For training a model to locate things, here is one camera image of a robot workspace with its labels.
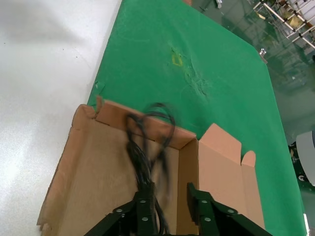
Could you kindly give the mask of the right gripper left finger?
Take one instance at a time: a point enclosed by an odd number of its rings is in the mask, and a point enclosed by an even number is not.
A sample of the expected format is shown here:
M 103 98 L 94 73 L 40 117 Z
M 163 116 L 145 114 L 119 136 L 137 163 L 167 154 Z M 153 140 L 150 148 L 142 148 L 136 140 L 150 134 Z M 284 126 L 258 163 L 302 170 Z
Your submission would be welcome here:
M 143 185 L 133 199 L 106 215 L 87 236 L 156 236 L 155 185 Z

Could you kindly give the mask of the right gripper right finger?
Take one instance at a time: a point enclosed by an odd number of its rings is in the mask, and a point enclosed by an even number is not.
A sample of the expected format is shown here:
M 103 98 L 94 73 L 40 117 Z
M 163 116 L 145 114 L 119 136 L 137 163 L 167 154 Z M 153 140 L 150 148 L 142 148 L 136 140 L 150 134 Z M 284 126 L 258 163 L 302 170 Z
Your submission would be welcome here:
M 210 193 L 197 190 L 191 182 L 187 184 L 187 202 L 200 236 L 270 235 L 237 210 L 215 201 Z

